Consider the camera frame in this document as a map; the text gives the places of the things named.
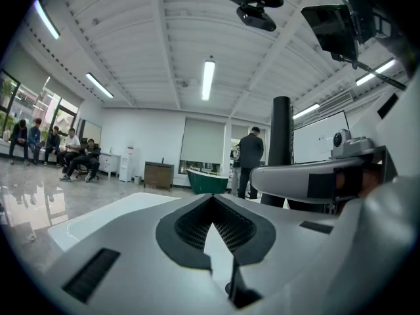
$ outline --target wooden cabinet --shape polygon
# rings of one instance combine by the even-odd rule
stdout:
[[[173,165],[146,162],[144,165],[144,186],[147,184],[171,189],[173,184]]]

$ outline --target jeans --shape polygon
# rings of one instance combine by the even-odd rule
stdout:
[[[70,163],[72,162],[72,160],[74,158],[76,158],[77,156],[79,156],[79,152],[67,152],[67,151],[63,151],[58,153],[57,155],[57,162],[62,166],[66,166],[69,167]]]
[[[18,142],[17,138],[14,138],[10,142],[9,157],[11,159],[13,158],[13,151],[14,151],[14,146],[15,145],[19,145],[19,146],[24,148],[24,157],[25,157],[25,160],[27,160],[28,159],[28,143],[25,141],[23,144],[21,144],[20,142]]]
[[[99,161],[94,157],[89,156],[77,156],[73,159],[72,163],[70,164],[70,168],[67,171],[67,176],[71,176],[74,170],[77,168],[78,165],[91,165],[92,172],[91,176],[95,177],[96,173],[99,169]]]
[[[238,195],[238,188],[239,188],[239,181],[241,177],[241,167],[234,167],[233,168],[233,175],[232,175],[232,195]]]
[[[30,146],[29,146],[29,148],[31,148],[31,151],[32,151],[32,153],[33,153],[33,160],[35,161],[35,162],[38,162],[39,161],[39,151],[41,150],[41,147],[39,147],[38,145],[36,145],[36,144],[31,144]]]
[[[45,162],[48,162],[48,157],[50,156],[50,153],[53,150],[55,150],[55,155],[56,156],[60,153],[60,149],[59,148],[55,148],[55,147],[52,147],[52,146],[45,147],[45,158],[44,158],[44,161]]]
[[[245,191],[247,190],[247,184],[249,181],[249,176],[251,175],[252,168],[241,168],[241,180],[239,183],[239,198],[245,198]],[[255,200],[257,198],[258,191],[253,186],[251,186],[251,196],[249,197],[251,200]]]

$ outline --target white ceiling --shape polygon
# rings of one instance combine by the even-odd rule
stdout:
[[[285,0],[267,9],[276,31],[250,28],[228,0],[41,0],[61,36],[54,40],[34,10],[22,44],[37,49],[70,88],[105,107],[163,108],[270,121],[272,99],[288,96],[295,112],[350,91],[351,102],[382,83],[356,87],[364,75],[321,50],[300,10],[340,0]],[[377,66],[392,55],[374,40],[360,47],[360,60]],[[201,100],[203,63],[217,62],[209,101]],[[401,65],[389,75],[402,80]],[[114,94],[94,89],[91,72]],[[301,123],[322,117],[312,114]]]

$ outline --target bench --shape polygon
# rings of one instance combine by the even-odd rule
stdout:
[[[9,141],[4,141],[2,138],[0,138],[0,155],[9,157],[9,150],[10,150],[11,144]],[[24,158],[24,148],[16,145],[14,147],[13,156],[15,158]],[[33,160],[33,153],[31,151],[31,148],[28,147],[28,157],[29,160]],[[39,151],[39,162],[44,162],[45,160],[45,149],[41,148]],[[48,158],[49,162],[56,162],[56,156],[54,154],[50,154]]]

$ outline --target tiled floor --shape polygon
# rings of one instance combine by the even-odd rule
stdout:
[[[16,252],[40,272],[45,272],[56,259],[47,233],[51,226],[135,192],[180,198],[193,195],[188,189],[174,188],[169,192],[143,189],[141,185],[120,182],[115,177],[108,181],[106,175],[88,184],[84,177],[70,183],[60,182],[61,176],[61,169],[52,165],[28,167],[21,161],[9,165],[7,159],[0,157],[0,201],[5,208],[0,222]]]

